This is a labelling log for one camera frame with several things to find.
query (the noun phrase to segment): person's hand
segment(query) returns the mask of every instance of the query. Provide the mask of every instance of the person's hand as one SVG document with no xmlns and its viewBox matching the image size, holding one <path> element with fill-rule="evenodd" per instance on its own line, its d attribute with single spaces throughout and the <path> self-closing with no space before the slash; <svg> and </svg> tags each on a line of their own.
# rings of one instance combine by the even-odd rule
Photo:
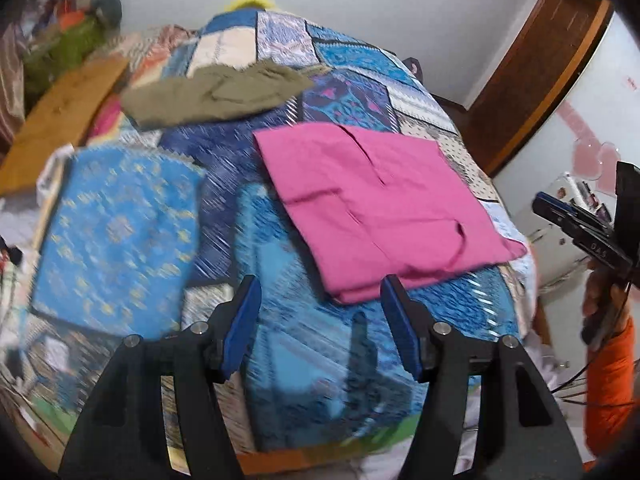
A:
<svg viewBox="0 0 640 480">
<path fill-rule="evenodd" d="M 611 301 L 605 308 L 622 309 L 614 329 L 614 335 L 624 332 L 629 322 L 629 303 L 625 303 L 625 291 L 612 282 L 611 274 L 598 262 L 591 260 L 588 268 L 593 270 L 587 279 L 584 299 L 582 300 L 582 315 L 592 316 L 598 309 L 598 302 L 603 294 L 610 292 Z"/>
</svg>

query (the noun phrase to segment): pink folded cloth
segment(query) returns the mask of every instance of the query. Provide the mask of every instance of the pink folded cloth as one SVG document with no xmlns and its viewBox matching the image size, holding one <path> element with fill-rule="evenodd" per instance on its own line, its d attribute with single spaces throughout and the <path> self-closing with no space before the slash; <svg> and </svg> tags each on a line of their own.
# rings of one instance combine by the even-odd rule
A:
<svg viewBox="0 0 640 480">
<path fill-rule="evenodd" d="M 380 280 L 430 285 L 523 256 L 500 236 L 438 144 L 356 126 L 305 123 L 254 133 L 324 288 L 372 300 Z"/>
</svg>

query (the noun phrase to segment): patchwork quilt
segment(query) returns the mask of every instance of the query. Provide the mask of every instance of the patchwork quilt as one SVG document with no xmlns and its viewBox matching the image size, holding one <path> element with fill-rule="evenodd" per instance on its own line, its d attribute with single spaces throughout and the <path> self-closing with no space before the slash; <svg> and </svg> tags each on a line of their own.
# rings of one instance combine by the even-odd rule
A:
<svg viewBox="0 0 640 480">
<path fill-rule="evenodd" d="M 241 9 L 215 16 L 196 38 L 174 45 L 154 73 L 190 76 L 207 64 L 242 68 L 267 58 L 299 70 L 320 68 L 320 75 L 281 107 L 241 121 L 141 132 L 111 103 L 116 133 L 108 139 L 188 156 L 205 172 L 197 207 L 200 243 L 184 302 L 155 312 L 157 319 L 137 319 L 136 330 L 159 334 L 205 319 L 245 274 L 260 278 L 263 305 L 252 349 L 241 376 L 219 389 L 234 446 L 245 453 L 241 464 L 251 473 L 364 456 L 410 437 L 426 394 L 426 386 L 402 368 L 380 303 L 338 306 L 322 290 L 308 249 L 273 192 L 252 131 L 328 121 L 434 140 L 496 229 L 523 239 L 446 113 L 388 51 L 291 14 Z M 82 219 L 73 222 L 82 227 Z M 58 224 L 52 223 L 50 236 Z M 119 224 L 112 231 L 128 229 Z M 535 283 L 528 253 L 410 294 L 468 335 L 522 338 L 534 312 Z M 61 434 L 70 432 L 109 355 L 134 328 L 83 319 L 37 302 L 16 304 L 0 332 L 2 371 Z M 469 387 L 477 384 L 472 378 Z M 172 385 L 163 386 L 170 455 L 184 470 Z M 270 456 L 279 457 L 277 467 L 265 465 Z"/>
</svg>

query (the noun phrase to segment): brown fabric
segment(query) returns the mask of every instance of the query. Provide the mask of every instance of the brown fabric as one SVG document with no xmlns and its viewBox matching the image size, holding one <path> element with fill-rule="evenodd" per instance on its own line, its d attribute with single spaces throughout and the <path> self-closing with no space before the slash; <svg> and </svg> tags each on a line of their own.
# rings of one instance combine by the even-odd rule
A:
<svg viewBox="0 0 640 480">
<path fill-rule="evenodd" d="M 126 70 L 122 57 L 85 63 L 65 73 L 40 99 L 0 166 L 0 196 L 34 187 L 60 146 L 81 146 L 96 110 Z"/>
<path fill-rule="evenodd" d="M 14 142 L 23 122 L 22 61 L 15 43 L 14 25 L 9 25 L 0 40 L 0 146 Z"/>
<path fill-rule="evenodd" d="M 244 70 L 216 64 L 123 92 L 124 112 L 142 128 L 228 121 L 270 110 L 313 85 L 295 70 L 259 61 Z"/>
</svg>

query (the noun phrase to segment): metal bolt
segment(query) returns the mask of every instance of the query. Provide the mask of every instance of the metal bolt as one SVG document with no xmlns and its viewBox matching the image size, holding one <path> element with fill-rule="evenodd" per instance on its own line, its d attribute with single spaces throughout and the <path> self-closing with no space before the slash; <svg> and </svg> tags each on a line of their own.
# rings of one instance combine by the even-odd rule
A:
<svg viewBox="0 0 640 480">
<path fill-rule="evenodd" d="M 128 346 L 129 348 L 133 348 L 137 346 L 140 342 L 140 336 L 138 334 L 131 334 L 124 338 L 124 346 Z"/>
<path fill-rule="evenodd" d="M 509 348 L 516 348 L 520 344 L 520 342 L 514 338 L 512 335 L 506 335 L 502 338 L 502 342 L 505 346 Z"/>
<path fill-rule="evenodd" d="M 209 325 L 206 321 L 196 321 L 191 325 L 190 330 L 194 334 L 204 334 L 209 329 Z"/>
<path fill-rule="evenodd" d="M 439 321 L 433 324 L 433 329 L 440 335 L 447 335 L 451 332 L 451 325 L 443 321 Z"/>
</svg>

